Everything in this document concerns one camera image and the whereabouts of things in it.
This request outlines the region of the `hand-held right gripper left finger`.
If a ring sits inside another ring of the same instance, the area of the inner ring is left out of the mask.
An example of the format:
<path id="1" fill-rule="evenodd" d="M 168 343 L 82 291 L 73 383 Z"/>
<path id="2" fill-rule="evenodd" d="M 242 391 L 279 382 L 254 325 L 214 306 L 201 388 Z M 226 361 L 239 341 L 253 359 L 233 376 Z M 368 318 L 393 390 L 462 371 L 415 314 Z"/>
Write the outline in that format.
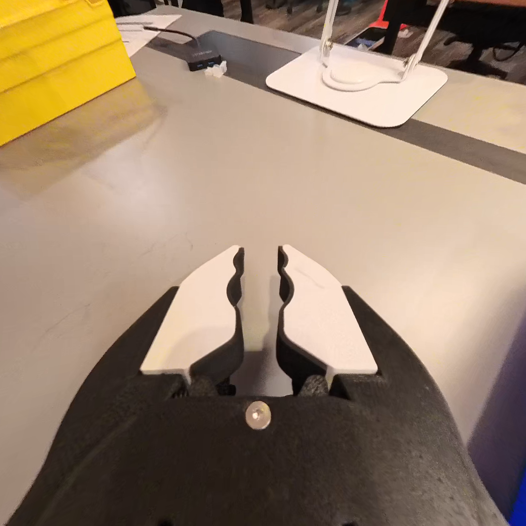
<path id="1" fill-rule="evenodd" d="M 143 375 L 180 375 L 187 385 L 207 377 L 217 385 L 240 367 L 244 256 L 233 245 L 184 279 L 141 364 Z"/>

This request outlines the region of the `black usb hub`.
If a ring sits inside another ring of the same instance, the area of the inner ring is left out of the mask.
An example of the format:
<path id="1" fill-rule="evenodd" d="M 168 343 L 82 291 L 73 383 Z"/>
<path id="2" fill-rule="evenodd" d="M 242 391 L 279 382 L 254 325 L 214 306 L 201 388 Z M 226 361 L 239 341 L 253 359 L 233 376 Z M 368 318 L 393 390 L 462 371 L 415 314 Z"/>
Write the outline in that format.
<path id="1" fill-rule="evenodd" d="M 174 34 L 187 37 L 189 40 L 184 44 L 175 43 L 165 38 L 155 36 L 147 47 L 163 54 L 184 59 L 191 72 L 206 70 L 214 66 L 220 66 L 223 62 L 220 53 L 213 46 L 204 45 L 198 37 L 180 30 L 161 29 L 155 26 L 142 26 L 143 30 L 155 33 Z"/>

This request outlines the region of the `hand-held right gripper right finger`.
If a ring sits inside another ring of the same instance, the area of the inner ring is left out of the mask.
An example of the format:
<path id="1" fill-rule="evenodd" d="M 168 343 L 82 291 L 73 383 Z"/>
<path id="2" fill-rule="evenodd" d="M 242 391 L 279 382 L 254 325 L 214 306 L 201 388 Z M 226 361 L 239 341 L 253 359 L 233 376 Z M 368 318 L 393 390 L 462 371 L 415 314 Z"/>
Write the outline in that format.
<path id="1" fill-rule="evenodd" d="M 311 376 L 330 388 L 338 375 L 376 375 L 378 365 L 340 281 L 291 245 L 278 247 L 278 273 L 276 357 L 293 389 Z"/>

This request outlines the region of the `white monitor stand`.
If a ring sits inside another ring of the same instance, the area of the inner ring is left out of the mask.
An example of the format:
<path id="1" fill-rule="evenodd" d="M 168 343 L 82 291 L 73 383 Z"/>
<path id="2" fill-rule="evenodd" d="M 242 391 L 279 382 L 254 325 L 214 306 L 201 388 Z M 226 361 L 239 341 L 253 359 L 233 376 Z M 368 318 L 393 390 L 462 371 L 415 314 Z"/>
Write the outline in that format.
<path id="1" fill-rule="evenodd" d="M 404 124 L 448 80 L 420 65 L 449 1 L 440 1 L 417 52 L 398 58 L 332 41 L 338 1 L 329 1 L 319 48 L 269 74 L 268 88 L 377 128 Z"/>

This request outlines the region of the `white paper sheet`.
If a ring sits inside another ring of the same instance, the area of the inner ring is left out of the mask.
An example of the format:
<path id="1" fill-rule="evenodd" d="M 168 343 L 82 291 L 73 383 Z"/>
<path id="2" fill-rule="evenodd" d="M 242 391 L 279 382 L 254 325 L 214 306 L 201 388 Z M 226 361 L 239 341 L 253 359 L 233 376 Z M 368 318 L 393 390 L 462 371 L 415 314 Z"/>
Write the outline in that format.
<path id="1" fill-rule="evenodd" d="M 154 28 L 167 29 L 180 18 L 181 15 L 142 14 L 117 17 L 115 21 L 128 57 L 132 57 L 160 33 Z"/>

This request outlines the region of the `yellow paper bag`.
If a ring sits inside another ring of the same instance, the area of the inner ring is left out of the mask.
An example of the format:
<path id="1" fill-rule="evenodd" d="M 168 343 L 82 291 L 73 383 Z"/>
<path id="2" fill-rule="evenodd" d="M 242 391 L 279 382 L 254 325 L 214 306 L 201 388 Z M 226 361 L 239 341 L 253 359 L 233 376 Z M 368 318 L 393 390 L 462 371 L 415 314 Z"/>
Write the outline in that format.
<path id="1" fill-rule="evenodd" d="M 1 1 L 1 145 L 135 76 L 108 1 Z"/>

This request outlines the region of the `red floor object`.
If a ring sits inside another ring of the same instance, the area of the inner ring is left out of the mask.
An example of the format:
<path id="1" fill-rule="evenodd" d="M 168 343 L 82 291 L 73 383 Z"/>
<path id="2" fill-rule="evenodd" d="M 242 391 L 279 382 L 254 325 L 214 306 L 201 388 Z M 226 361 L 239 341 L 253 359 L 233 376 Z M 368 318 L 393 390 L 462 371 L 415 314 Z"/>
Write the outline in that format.
<path id="1" fill-rule="evenodd" d="M 380 22 L 385 29 L 389 25 L 401 25 L 412 9 L 412 1 L 385 1 L 380 13 Z"/>

